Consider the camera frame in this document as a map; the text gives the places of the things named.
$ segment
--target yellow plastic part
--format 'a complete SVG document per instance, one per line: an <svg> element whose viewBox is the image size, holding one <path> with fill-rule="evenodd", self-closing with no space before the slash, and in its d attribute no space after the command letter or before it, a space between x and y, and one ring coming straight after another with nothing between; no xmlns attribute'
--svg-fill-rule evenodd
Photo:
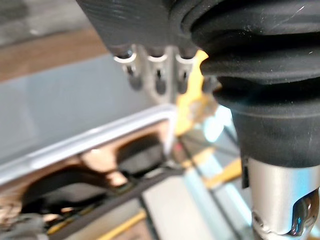
<svg viewBox="0 0 320 240"><path fill-rule="evenodd" d="M223 169L223 172L213 178L204 179L204 184L208 189L212 189L220 184L230 182L241 176L241 159L237 158Z"/></svg>
<svg viewBox="0 0 320 240"><path fill-rule="evenodd" d="M215 149L213 147L208 147L204 149L203 151L193 156L194 163L196 165L200 165L201 163L204 163L208 159L208 157L214 153L214 151ZM193 167L193 163L191 162L190 159L184 161L181 165L184 169L191 169Z"/></svg>
<svg viewBox="0 0 320 240"><path fill-rule="evenodd" d="M200 71L200 63L207 57L208 55L204 51L199 50L196 53L196 62L193 65L192 72L188 79L187 91L177 98L176 105L178 107L178 114L175 128L176 136L186 133L194 125L194 121L190 118L190 105L203 97L201 88L204 77Z"/></svg>

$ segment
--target gray surface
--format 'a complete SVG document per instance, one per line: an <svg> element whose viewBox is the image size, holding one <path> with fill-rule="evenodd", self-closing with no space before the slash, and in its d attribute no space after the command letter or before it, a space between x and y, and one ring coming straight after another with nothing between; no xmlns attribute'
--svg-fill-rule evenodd
<svg viewBox="0 0 320 240"><path fill-rule="evenodd" d="M108 55L12 79L0 84L0 162L152 105Z"/></svg>
<svg viewBox="0 0 320 240"><path fill-rule="evenodd" d="M271 232L283 235L292 228L294 204L319 188L320 166L293 168L249 158L248 175L253 211ZM253 226L261 228L259 222Z"/></svg>
<svg viewBox="0 0 320 240"><path fill-rule="evenodd" d="M167 59L163 64L163 79L165 80L166 91L164 95L156 92L156 73L152 70L152 64L148 60L148 55L142 46L139 47L139 54L143 64L143 81L144 88L148 91L150 97L158 104L176 103L177 96L177 73L176 60L177 48L168 46L165 49Z"/></svg>
<svg viewBox="0 0 320 240"><path fill-rule="evenodd" d="M170 177L143 193L162 240L214 240L184 179Z"/></svg>
<svg viewBox="0 0 320 240"><path fill-rule="evenodd" d="M91 222L88 226L67 237L65 240L97 239L137 215L141 209L142 207L137 199L128 201Z"/></svg>

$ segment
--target machine part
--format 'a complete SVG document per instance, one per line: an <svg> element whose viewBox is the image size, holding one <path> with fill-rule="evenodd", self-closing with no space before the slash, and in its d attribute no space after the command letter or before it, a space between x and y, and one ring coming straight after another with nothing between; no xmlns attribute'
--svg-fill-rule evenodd
<svg viewBox="0 0 320 240"><path fill-rule="evenodd" d="M220 86L216 77L205 76L203 79L201 90L204 94L212 94L212 92Z"/></svg>
<svg viewBox="0 0 320 240"><path fill-rule="evenodd" d="M141 66L137 52L132 49L126 51L127 54L115 56L113 59L122 65L123 71L126 73L129 83L134 90L140 90L143 86L141 77Z"/></svg>
<svg viewBox="0 0 320 240"><path fill-rule="evenodd" d="M36 173L37 176L41 175L44 177L42 174L47 174L44 170L49 171L51 167L56 164L58 166L63 165L65 159L70 158L78 162L79 160L77 158L73 158L74 155L112 141L120 144L116 139L125 135L134 138L136 136L134 134L135 131L146 129L144 134L148 134L148 131L154 131L153 128L150 129L148 127L153 126L155 123L162 123L157 125L157 129L161 142L163 143L163 152L165 155L168 155L174 139L173 132L176 117L177 113L174 105L157 105L62 140L59 143L41 148L30 154L14 158L1 166L0 185L1 187L10 189L10 187L12 187L11 184L15 183L13 180L21 183L20 178L23 179L22 183L26 182L28 185L30 182L33 182L28 180L30 175Z"/></svg>
<svg viewBox="0 0 320 240"><path fill-rule="evenodd" d="M166 54L166 48L164 47L145 47L144 48L148 56L154 58L160 58Z"/></svg>
<svg viewBox="0 0 320 240"><path fill-rule="evenodd" d="M141 178L165 162L163 146L157 135L136 139L118 150L118 169L125 176Z"/></svg>
<svg viewBox="0 0 320 240"><path fill-rule="evenodd" d="M108 197L104 175L69 168L33 183L22 199L23 213L60 214L62 208L83 207Z"/></svg>
<svg viewBox="0 0 320 240"><path fill-rule="evenodd" d="M170 27L172 0L77 0L102 41L114 56L131 44L146 49L176 46L196 49L190 37Z"/></svg>
<svg viewBox="0 0 320 240"><path fill-rule="evenodd" d="M130 191L126 191L118 197L110 198L108 201L102 203L100 206L93 209L88 214L83 215L81 218L68 224L68 226L61 228L59 231L56 231L53 235L50 236L50 240L65 239L73 233L78 232L79 229L86 227L95 219L101 217L111 210L114 210L117 206L120 206L129 200L137 199L146 189L162 182L164 179L172 176L180 176L183 173L184 171L182 169L168 168L165 172L163 172L162 174L158 174L153 178L143 179L142 181L138 182Z"/></svg>
<svg viewBox="0 0 320 240"><path fill-rule="evenodd" d="M61 162L34 171L31 174L2 185L0 188L0 223L8 226L11 224L12 220L19 215L22 209L22 197L30 185L54 172L69 167L80 166L81 164L80 159L76 156L72 156Z"/></svg>
<svg viewBox="0 0 320 240"><path fill-rule="evenodd" d="M159 95L164 95L166 93L166 62L168 56L166 54L162 56L148 56L148 61L151 64L151 72L155 77L155 89Z"/></svg>
<svg viewBox="0 0 320 240"><path fill-rule="evenodd" d="M188 89L188 79L195 63L195 57L183 58L177 54L175 59L178 68L177 90L180 94L185 94Z"/></svg>
<svg viewBox="0 0 320 240"><path fill-rule="evenodd" d="M319 189L299 199L293 206L292 227L287 234L266 231L259 217L253 213L254 234L258 240L307 240L319 213Z"/></svg>
<svg viewBox="0 0 320 240"><path fill-rule="evenodd" d="M266 239L305 238L288 235L294 204L319 188L319 11L317 0L177 0L172 7L174 29L208 54L202 74L222 85L213 94L231 109L249 159L253 226Z"/></svg>
<svg viewBox="0 0 320 240"><path fill-rule="evenodd" d="M105 177L109 184L115 188L128 183L128 179L120 171L110 172Z"/></svg>
<svg viewBox="0 0 320 240"><path fill-rule="evenodd" d="M157 123L144 126L114 140L95 146L93 149L83 152L80 158L88 168L95 172L102 174L112 173L118 168L117 154L121 147L147 135L156 135L161 144L164 144L167 137L169 137L168 127L167 121L160 120Z"/></svg>
<svg viewBox="0 0 320 240"><path fill-rule="evenodd" d="M48 240L41 215L22 214L8 231L0 232L1 240Z"/></svg>
<svg viewBox="0 0 320 240"><path fill-rule="evenodd" d="M253 226L285 235L293 225L294 205L320 186L320 165L293 168L248 160Z"/></svg>
<svg viewBox="0 0 320 240"><path fill-rule="evenodd" d="M45 223L48 223L48 222L52 222L52 221L55 221L57 219L60 218L60 215L59 214L54 214L54 213L47 213L47 214L44 214L42 216L42 219Z"/></svg>

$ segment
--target wire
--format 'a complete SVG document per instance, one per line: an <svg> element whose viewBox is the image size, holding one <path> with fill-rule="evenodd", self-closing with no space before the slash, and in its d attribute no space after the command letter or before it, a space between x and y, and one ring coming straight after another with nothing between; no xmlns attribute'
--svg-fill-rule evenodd
<svg viewBox="0 0 320 240"><path fill-rule="evenodd" d="M152 216L150 214L150 210L148 208L148 205L146 204L146 202L145 202L145 200L144 200L142 195L139 197L139 202L140 202L141 206L143 207L143 209L145 211L146 223L147 223L148 228L150 230L150 234L152 234L152 239L153 240L161 240L160 236L159 236L159 234L157 232L157 229L154 226L154 223L152 221Z"/></svg>
<svg viewBox="0 0 320 240"><path fill-rule="evenodd" d="M200 139L196 139L196 138L194 138L190 135L187 135L187 134L184 134L181 137L185 138L186 140L189 140L195 144L202 145L204 147L214 147L217 151L220 151L221 153L227 154L231 157L238 157L239 156L239 154L236 152L232 152L228 149L225 149L224 147L217 146L216 144L213 144L210 142L201 141Z"/></svg>
<svg viewBox="0 0 320 240"><path fill-rule="evenodd" d="M183 151L185 152L186 156L190 159L192 166L194 167L196 173L200 176L201 179L203 179L205 176L203 175L203 173L201 172L201 170L199 169L198 165L195 163L194 158L191 154L191 152L188 150L188 148L186 147L185 143L182 141L182 137L178 137L178 141L182 146ZM219 202L217 196L215 195L215 192L213 190L208 189L210 196L213 200L213 202L215 203L215 205L218 207L218 209L220 210L223 218L225 219L226 224L229 226L230 230L232 231L232 233L234 234L234 237L236 240L242 240L241 235L238 233L238 231L235 229L234 225L232 224L230 218L228 217L227 213L225 212L225 210L222 207L222 204Z"/></svg>

